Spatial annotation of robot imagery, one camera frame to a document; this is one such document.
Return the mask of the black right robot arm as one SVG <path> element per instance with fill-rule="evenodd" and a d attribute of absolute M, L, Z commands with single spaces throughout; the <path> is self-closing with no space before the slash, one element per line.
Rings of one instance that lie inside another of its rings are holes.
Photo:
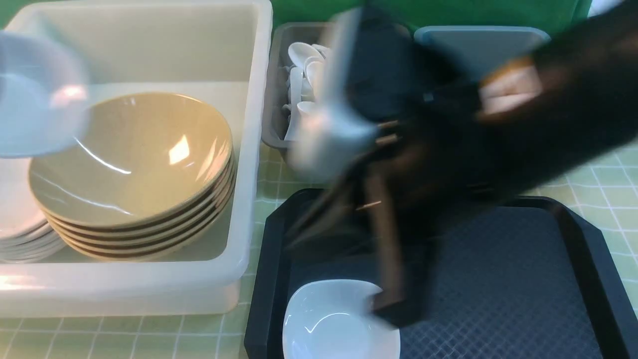
<path fill-rule="evenodd" d="M 355 22 L 344 97 L 397 138 L 349 171 L 377 240 L 373 313 L 419 321 L 440 232 L 637 136 L 637 2 L 565 30 L 477 80 L 404 39 L 372 2 Z"/>

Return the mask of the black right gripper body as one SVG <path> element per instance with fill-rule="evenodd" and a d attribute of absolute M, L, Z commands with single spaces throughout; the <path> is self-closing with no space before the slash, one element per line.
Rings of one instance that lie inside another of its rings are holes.
<path fill-rule="evenodd" d="M 348 171 L 344 232 L 370 235 L 376 209 L 396 227 L 432 234 L 499 204 L 496 155 L 476 119 L 480 91 L 478 80 L 462 77 L 445 84 L 365 80 L 347 86 L 349 103 L 389 124 L 382 133 L 396 139 L 376 144 Z"/>

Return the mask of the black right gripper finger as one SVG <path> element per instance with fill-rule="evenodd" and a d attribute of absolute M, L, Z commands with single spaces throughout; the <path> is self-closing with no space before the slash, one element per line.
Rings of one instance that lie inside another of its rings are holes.
<path fill-rule="evenodd" d="M 396 208 L 382 175 L 367 175 L 364 194 L 381 288 L 373 313 L 394 327 L 414 325 L 426 316 L 432 283 L 428 222 L 416 211 Z"/>

